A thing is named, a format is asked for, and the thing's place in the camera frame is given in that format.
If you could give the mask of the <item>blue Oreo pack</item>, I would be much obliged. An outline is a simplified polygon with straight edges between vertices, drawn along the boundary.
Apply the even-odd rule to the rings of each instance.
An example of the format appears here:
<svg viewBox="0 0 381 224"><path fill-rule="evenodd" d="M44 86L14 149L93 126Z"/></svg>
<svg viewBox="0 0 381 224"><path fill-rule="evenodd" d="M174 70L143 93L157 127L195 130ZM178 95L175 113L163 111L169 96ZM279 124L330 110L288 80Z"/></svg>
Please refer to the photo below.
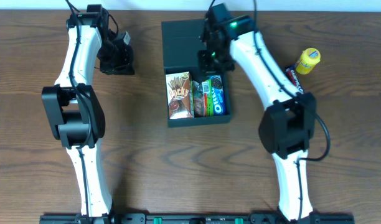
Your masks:
<svg viewBox="0 0 381 224"><path fill-rule="evenodd" d="M224 115L226 113L226 106L221 76L210 76L210 82L212 86L214 116Z"/></svg>

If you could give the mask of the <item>green clear snack bag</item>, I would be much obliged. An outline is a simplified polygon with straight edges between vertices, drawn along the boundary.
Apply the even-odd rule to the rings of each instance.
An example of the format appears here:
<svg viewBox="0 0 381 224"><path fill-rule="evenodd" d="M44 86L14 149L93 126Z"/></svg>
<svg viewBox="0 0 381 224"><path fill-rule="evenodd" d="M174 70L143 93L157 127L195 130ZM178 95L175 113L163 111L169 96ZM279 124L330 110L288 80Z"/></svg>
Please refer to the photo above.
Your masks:
<svg viewBox="0 0 381 224"><path fill-rule="evenodd" d="M212 101L212 87L210 80L192 82L194 114L196 117L210 117L214 115Z"/></svg>

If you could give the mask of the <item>black gift box with lid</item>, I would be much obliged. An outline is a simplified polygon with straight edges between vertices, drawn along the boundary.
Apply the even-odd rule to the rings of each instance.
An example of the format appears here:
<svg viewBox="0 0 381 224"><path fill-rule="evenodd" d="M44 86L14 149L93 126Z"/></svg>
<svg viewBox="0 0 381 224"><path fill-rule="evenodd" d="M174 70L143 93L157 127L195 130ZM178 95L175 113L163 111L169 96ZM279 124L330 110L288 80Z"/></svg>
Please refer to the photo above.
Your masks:
<svg viewBox="0 0 381 224"><path fill-rule="evenodd" d="M199 36L204 26L203 19L166 21L161 23L162 51L164 73L189 72L193 80L202 82L207 78L199 68L198 52L205 50L206 46ZM208 124L222 124L230 122L232 118L228 81L222 75L223 92L226 112L224 115L203 118L168 119L170 128L198 126Z"/></svg>

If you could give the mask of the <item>brown Pocky box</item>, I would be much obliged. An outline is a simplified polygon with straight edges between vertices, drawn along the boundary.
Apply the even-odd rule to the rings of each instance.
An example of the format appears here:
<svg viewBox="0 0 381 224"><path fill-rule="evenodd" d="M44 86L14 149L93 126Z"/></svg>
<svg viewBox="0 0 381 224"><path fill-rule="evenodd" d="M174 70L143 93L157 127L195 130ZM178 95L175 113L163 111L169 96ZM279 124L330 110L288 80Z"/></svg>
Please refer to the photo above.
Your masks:
<svg viewBox="0 0 381 224"><path fill-rule="evenodd" d="M170 119L194 117L190 72L166 75L167 106Z"/></svg>

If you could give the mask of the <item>purple Dairy Milk bar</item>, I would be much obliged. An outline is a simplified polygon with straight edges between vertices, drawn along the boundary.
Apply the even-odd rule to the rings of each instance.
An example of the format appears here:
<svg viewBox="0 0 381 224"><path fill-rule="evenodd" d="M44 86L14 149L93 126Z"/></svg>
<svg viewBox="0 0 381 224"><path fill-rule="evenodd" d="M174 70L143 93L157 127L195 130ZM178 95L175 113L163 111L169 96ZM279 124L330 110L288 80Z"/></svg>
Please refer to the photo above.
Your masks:
<svg viewBox="0 0 381 224"><path fill-rule="evenodd" d="M302 93L304 94L304 88L302 87L300 80L297 76L294 65L288 66L285 68L285 75L289 79L289 81Z"/></svg>

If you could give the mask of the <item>yellow candy jar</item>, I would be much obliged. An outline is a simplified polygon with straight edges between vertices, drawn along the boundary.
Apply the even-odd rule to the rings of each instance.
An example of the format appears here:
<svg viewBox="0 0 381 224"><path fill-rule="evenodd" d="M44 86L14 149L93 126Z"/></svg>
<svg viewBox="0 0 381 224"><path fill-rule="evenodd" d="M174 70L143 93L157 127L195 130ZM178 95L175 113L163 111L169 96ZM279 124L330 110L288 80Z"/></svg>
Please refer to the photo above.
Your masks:
<svg viewBox="0 0 381 224"><path fill-rule="evenodd" d="M318 49L308 48L302 52L295 64L295 69L299 74L307 75L320 61L321 53Z"/></svg>

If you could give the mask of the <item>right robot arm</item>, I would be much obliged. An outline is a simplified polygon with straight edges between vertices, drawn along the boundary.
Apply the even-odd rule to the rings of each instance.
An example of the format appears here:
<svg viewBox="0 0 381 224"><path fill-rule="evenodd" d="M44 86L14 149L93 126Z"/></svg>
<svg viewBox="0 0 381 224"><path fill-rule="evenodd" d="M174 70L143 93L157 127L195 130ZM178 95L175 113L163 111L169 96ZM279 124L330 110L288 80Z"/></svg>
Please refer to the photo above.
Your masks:
<svg viewBox="0 0 381 224"><path fill-rule="evenodd" d="M239 65L256 89L264 108L258 135L273 156L280 186L278 208L289 222L309 216L313 207L306 189L305 158L314 134L316 100L303 94L271 56L256 26L256 17L232 17L225 4L205 13L198 53L203 75L218 75Z"/></svg>

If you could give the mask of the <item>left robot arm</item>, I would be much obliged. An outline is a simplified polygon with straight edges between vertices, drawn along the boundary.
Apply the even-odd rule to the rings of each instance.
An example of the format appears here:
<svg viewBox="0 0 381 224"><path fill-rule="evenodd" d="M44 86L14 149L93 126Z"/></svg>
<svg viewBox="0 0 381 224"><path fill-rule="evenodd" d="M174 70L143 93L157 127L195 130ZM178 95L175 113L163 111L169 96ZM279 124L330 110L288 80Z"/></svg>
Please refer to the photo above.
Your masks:
<svg viewBox="0 0 381 224"><path fill-rule="evenodd" d="M92 83L96 69L106 75L134 75L131 37L110 29L114 18L100 4L89 4L84 12L68 6L64 65L55 83L42 89L52 134L72 161L81 196L80 214L68 222L118 223L101 161L105 114Z"/></svg>

